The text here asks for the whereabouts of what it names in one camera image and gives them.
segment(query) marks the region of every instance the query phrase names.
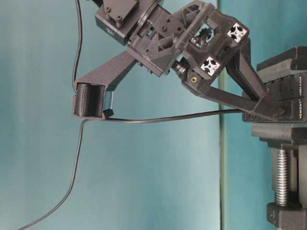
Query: teal backdrop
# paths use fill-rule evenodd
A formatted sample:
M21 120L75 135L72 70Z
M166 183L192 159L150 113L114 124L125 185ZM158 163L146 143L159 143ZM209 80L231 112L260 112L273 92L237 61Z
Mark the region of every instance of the teal backdrop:
M220 10L250 29L252 64L294 46L307 46L306 0L220 0ZM241 94L229 76L220 81L227 91ZM223 229L274 230L266 221L271 189L271 154L266 143L251 136L241 115L222 119Z
M188 2L164 6L174 12ZM96 6L81 0L81 7L79 77L124 50L95 25ZM73 0L6 0L0 20L0 229L14 230L54 207L71 179L81 122L71 118L77 15ZM114 99L122 118L216 109L175 74L158 78L138 66ZM91 122L71 196L31 229L217 230L219 179L218 116L143 126Z

